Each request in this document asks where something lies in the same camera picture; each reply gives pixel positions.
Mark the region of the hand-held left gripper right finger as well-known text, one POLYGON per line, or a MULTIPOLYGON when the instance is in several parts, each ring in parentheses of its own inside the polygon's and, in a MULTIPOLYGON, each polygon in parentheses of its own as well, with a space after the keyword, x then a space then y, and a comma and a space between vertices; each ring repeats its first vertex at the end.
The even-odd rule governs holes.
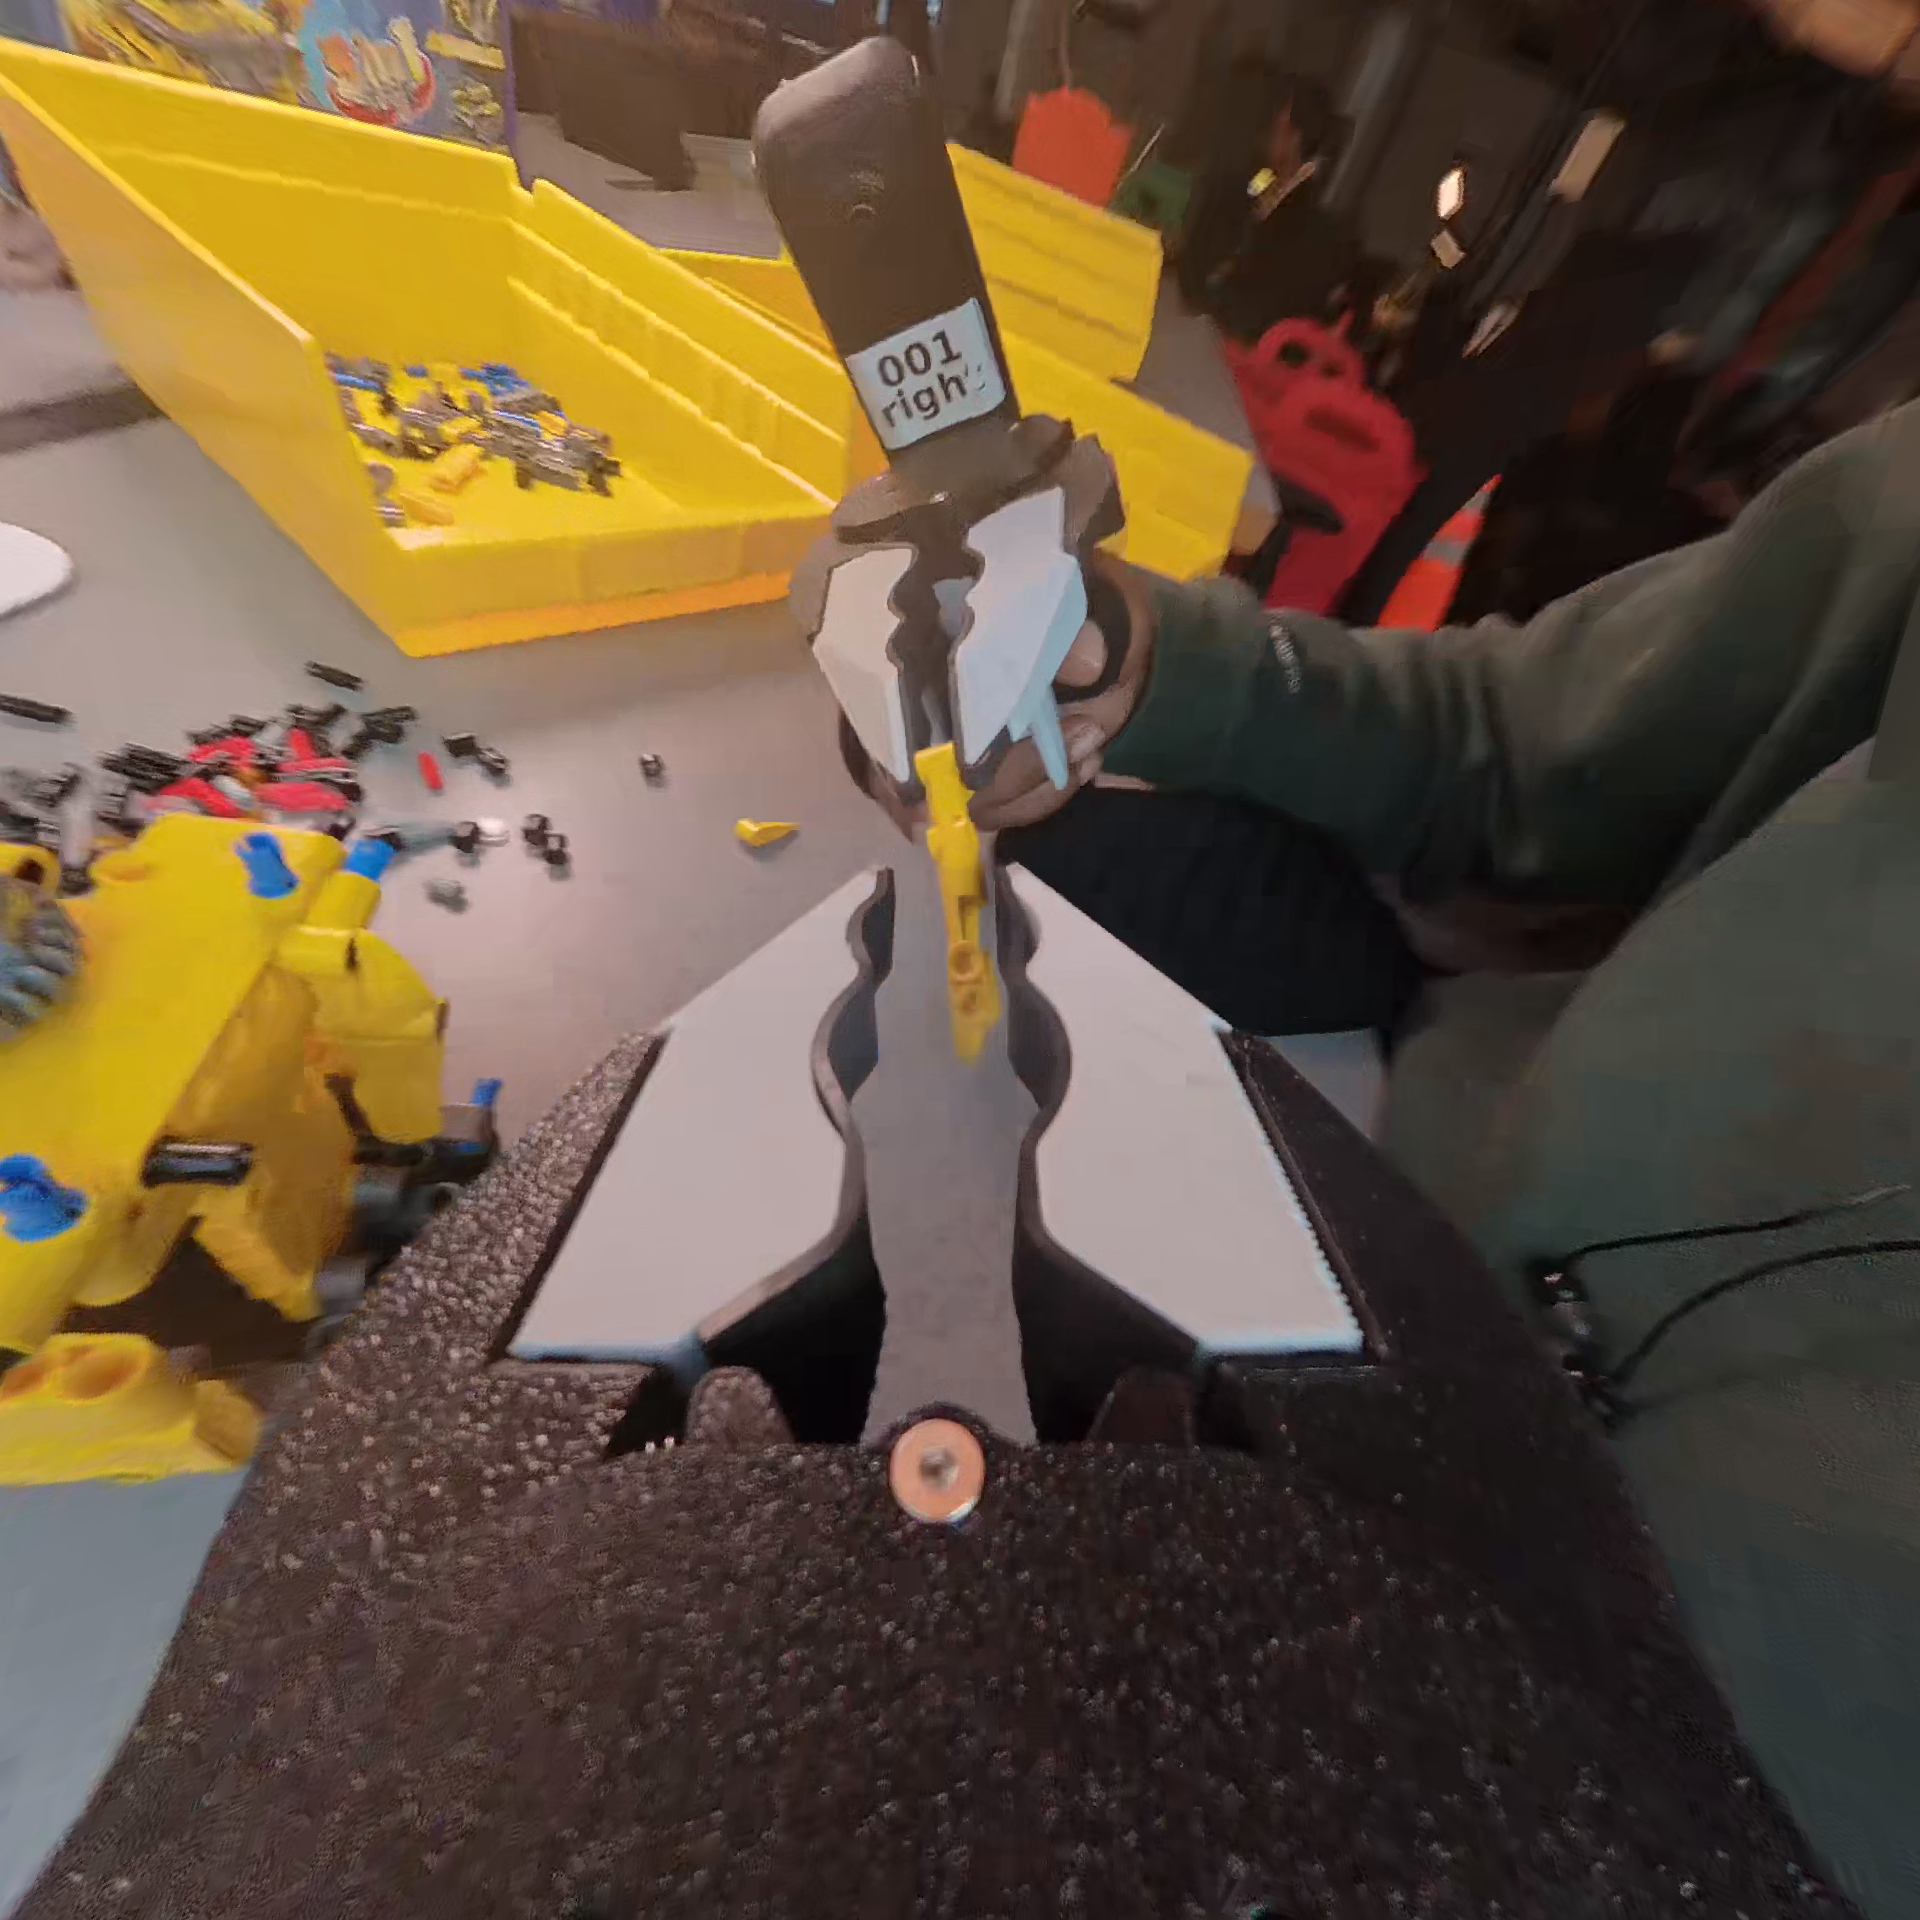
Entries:
POLYGON ((1353 1360, 1361 1313, 1229 1028, 1048 881, 1000 871, 1005 1049, 1036 1247, 1200 1360, 1353 1360))

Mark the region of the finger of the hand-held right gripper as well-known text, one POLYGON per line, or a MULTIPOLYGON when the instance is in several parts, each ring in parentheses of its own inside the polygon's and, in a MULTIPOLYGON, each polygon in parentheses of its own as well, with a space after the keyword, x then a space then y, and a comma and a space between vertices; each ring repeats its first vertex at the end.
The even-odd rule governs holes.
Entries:
POLYGON ((809 551, 809 649, 853 740, 896 790, 922 790, 908 734, 905 672, 893 645, 896 589, 913 544, 816 544, 809 551))
POLYGON ((1055 680, 1088 620, 1084 566, 1065 539, 1065 492, 1039 489, 996 508, 972 527, 970 552, 980 572, 951 649, 959 759, 977 774, 1002 748, 1029 740, 1048 779, 1065 783, 1055 680))

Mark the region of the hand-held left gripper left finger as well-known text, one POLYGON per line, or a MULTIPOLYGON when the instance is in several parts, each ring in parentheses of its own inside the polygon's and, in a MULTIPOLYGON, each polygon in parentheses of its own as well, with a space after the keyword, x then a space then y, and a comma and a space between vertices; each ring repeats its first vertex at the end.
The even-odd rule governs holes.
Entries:
POLYGON ((896 876, 863 871, 656 1032, 511 1335, 517 1360, 809 1366, 882 1312, 853 1103, 896 876))

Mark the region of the yellow lego connector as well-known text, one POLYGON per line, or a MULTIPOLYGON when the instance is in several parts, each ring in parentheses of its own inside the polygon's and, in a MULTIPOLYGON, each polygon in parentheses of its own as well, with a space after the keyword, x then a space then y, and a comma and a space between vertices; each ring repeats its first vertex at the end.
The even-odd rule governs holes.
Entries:
POLYGON ((1002 1020, 1002 984, 988 944, 988 884, 978 862, 935 859, 944 907, 944 980, 954 1055, 970 1064, 1002 1020))

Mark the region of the mixed lego piece heap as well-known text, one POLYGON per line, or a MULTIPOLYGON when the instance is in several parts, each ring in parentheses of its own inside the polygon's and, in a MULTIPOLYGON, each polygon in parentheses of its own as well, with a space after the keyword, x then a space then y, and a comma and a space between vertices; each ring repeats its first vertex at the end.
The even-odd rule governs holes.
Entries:
POLYGON ((391 532, 441 529, 492 469, 517 492, 613 495, 625 461, 609 431, 577 421, 511 364, 393 364, 324 351, 344 428, 391 532))

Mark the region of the yellow lego vehicle model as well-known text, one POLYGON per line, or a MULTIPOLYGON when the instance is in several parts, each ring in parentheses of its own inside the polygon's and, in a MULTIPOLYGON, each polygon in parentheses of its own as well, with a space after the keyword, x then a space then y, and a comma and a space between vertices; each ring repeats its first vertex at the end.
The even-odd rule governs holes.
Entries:
POLYGON ((55 880, 5 844, 2 1484, 236 1472, 496 1158, 449 1000, 375 931, 393 839, 173 816, 55 880))

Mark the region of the scattered small lego pieces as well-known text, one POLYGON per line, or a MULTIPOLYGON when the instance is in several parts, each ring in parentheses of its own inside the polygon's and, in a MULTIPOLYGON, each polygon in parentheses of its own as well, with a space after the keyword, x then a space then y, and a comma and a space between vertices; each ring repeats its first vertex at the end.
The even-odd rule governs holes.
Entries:
POLYGON ((385 881, 403 862, 452 859, 461 871, 484 854, 522 848, 555 880, 575 873, 570 836, 552 816, 429 811, 403 819, 378 806, 404 766, 411 799, 456 801, 456 776, 513 787, 513 761, 474 731, 425 731, 415 704, 369 704, 362 677, 309 662, 317 702, 276 710, 234 710, 183 734, 173 748, 123 740, 95 761, 5 766, 5 878, 41 893, 80 895, 97 864, 131 849, 167 823, 231 829, 248 887, 268 901, 295 887, 295 839, 344 849, 344 871, 385 881))

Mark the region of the colourful lego box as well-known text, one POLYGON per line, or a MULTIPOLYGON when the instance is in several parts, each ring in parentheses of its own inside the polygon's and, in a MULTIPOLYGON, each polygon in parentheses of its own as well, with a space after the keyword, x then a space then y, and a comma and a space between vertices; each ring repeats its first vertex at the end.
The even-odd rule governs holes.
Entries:
POLYGON ((55 43, 140 72, 501 152, 496 3, 58 3, 55 43))

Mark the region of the person's right hand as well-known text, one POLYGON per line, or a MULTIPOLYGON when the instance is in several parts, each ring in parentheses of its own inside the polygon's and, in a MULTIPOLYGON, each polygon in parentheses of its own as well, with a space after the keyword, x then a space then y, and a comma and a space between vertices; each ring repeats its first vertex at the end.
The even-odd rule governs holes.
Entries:
POLYGON ((1051 781, 1032 739, 1013 742, 992 776, 972 789, 970 816, 983 831, 1011 831, 1058 814, 1099 776, 1106 756, 1145 700, 1157 614, 1149 588, 1162 580, 1098 548, 1088 565, 1091 613, 1055 678, 1067 773, 1051 781))

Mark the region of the person's black pants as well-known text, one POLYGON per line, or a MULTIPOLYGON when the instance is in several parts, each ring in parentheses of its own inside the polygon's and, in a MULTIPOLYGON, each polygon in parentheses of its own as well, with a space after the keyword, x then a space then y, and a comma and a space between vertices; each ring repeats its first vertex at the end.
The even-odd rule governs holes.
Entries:
POLYGON ((1433 976, 1357 859, 1272 808, 1092 787, 996 854, 1250 1036, 1391 1040, 1433 976))

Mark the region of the red plastic crate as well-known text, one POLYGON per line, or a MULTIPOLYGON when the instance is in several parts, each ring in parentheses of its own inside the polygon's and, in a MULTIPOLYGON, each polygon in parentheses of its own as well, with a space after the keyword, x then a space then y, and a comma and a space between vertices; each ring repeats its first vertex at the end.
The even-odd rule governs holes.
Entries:
POLYGON ((1287 534, 1261 599, 1331 613, 1425 479, 1413 428, 1345 319, 1280 319, 1224 351, 1287 534))

